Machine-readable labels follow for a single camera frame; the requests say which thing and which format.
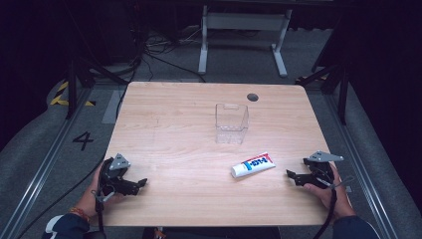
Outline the clear plastic container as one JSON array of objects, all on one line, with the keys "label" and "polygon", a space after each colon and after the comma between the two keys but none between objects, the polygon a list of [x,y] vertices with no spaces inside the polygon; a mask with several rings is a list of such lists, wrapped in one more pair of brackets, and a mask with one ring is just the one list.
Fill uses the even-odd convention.
[{"label": "clear plastic container", "polygon": [[215,107],[217,143],[242,144],[249,128],[249,109],[245,105],[217,104]]}]

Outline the person's left hand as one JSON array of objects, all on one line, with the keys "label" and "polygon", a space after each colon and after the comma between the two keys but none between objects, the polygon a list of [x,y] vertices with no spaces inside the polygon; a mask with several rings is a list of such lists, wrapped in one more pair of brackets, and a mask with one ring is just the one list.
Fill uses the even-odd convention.
[{"label": "person's left hand", "polygon": [[[96,212],[96,198],[92,194],[93,190],[98,189],[98,181],[100,178],[100,171],[102,166],[100,165],[93,176],[93,180],[91,184],[87,187],[84,194],[82,195],[81,199],[78,201],[78,203],[75,205],[76,208],[79,208],[83,211],[84,215],[86,215],[89,218],[93,218],[97,215]],[[114,204],[117,204],[123,200],[122,194],[115,194],[110,199],[108,199],[104,203],[104,208],[109,208]]]}]

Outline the person's right hand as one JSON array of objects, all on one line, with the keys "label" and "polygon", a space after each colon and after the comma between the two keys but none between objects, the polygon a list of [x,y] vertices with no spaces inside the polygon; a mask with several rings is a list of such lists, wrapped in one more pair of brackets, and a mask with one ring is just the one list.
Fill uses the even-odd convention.
[{"label": "person's right hand", "polygon": [[[335,185],[336,192],[336,203],[333,209],[334,219],[340,219],[342,217],[347,216],[355,216],[356,213],[350,205],[345,188],[340,184],[341,179],[336,167],[333,164],[331,164],[330,167],[334,175],[333,183]],[[315,185],[307,183],[304,185],[304,189],[315,197],[317,197],[327,209],[330,209],[331,190],[329,188],[321,189]]]}]

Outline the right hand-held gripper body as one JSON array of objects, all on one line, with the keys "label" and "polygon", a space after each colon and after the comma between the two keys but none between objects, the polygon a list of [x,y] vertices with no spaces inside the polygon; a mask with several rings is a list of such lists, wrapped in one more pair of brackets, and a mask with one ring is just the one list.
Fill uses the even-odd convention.
[{"label": "right hand-held gripper body", "polygon": [[316,151],[304,159],[304,164],[310,170],[306,183],[313,184],[321,189],[326,189],[333,184],[334,175],[330,164],[335,161],[343,161],[344,157],[321,150]]}]

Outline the white toothpaste tube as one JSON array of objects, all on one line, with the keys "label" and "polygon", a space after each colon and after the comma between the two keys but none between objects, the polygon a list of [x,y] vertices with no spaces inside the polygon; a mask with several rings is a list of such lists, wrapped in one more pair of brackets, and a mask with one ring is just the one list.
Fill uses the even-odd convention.
[{"label": "white toothpaste tube", "polygon": [[263,170],[267,170],[275,166],[276,165],[272,161],[270,155],[267,152],[263,152],[239,164],[234,165],[231,168],[231,175],[234,178],[239,178]]}]

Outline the white metal desk frame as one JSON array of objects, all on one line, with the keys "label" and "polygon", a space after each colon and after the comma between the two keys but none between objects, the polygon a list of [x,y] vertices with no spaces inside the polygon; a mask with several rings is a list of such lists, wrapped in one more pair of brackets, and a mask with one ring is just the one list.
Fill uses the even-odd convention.
[{"label": "white metal desk frame", "polygon": [[274,31],[279,33],[279,39],[271,45],[279,75],[288,75],[281,49],[289,28],[293,11],[287,10],[283,14],[252,14],[252,13],[216,13],[203,7],[201,20],[202,43],[199,56],[198,73],[204,75],[207,71],[208,31],[213,30],[252,30]]}]

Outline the grey floor tape patch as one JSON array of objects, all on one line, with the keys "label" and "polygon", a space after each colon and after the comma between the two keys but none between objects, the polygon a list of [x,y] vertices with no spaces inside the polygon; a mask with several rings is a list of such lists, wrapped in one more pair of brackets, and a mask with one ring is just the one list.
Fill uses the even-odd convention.
[{"label": "grey floor tape patch", "polygon": [[102,119],[102,123],[115,123],[118,117],[121,99],[123,97],[124,90],[113,91],[108,101],[105,113]]}]

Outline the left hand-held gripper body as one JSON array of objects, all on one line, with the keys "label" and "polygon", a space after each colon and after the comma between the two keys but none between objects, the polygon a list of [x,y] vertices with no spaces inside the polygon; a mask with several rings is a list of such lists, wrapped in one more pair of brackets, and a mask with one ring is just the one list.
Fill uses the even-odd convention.
[{"label": "left hand-held gripper body", "polygon": [[117,192],[118,188],[127,188],[123,176],[130,167],[128,160],[118,153],[115,157],[107,159],[101,168],[97,199],[106,202]]}]

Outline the black metal stand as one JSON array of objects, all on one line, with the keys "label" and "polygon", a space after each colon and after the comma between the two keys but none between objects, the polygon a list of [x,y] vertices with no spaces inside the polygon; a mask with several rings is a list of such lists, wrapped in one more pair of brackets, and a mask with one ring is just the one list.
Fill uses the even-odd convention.
[{"label": "black metal stand", "polygon": [[320,90],[325,95],[332,95],[336,88],[339,88],[337,101],[337,115],[342,124],[346,124],[345,109],[348,91],[348,72],[343,65],[333,65],[325,67],[307,77],[298,77],[295,80],[296,85],[302,87],[325,78]]},{"label": "black metal stand", "polygon": [[95,84],[94,74],[91,73],[91,70],[95,70],[106,78],[112,80],[118,85],[126,86],[128,81],[120,78],[118,75],[110,72],[103,66],[94,63],[83,57],[73,57],[69,61],[68,65],[68,113],[66,119],[69,120],[77,109],[77,81],[80,81],[84,88],[91,88]]}]

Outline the aluminium floor rail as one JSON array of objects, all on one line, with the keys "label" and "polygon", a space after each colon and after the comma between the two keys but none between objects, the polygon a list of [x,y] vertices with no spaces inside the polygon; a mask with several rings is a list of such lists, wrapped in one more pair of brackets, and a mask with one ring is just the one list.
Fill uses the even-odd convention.
[{"label": "aluminium floor rail", "polygon": [[74,121],[80,114],[82,107],[88,100],[92,89],[81,89],[80,94],[77,96],[76,106],[73,115],[69,119],[65,119],[62,123],[60,130],[54,138],[49,150],[43,157],[41,164],[31,181],[29,182],[25,193],[23,194],[19,204],[14,210],[8,222],[5,224],[3,231],[0,233],[0,239],[16,239],[25,219],[27,218],[32,206],[34,205],[45,181],[47,180],[51,169],[53,168],[58,153],[63,145],[63,141],[69,134],[70,128]]},{"label": "aluminium floor rail", "polygon": [[357,151],[357,148],[352,140],[352,137],[347,127],[341,122],[337,114],[336,101],[332,95],[324,95],[324,101],[329,108],[330,114],[335,121],[337,130],[339,131],[341,138],[343,139],[345,146],[350,154],[350,163],[355,171],[357,180],[362,188],[363,194],[366,201],[371,209],[371,212],[376,220],[376,223],[380,229],[382,239],[398,239],[397,233],[388,217],[387,212],[380,200],[379,193],[374,187],[370,175],[367,172],[363,161]]}]

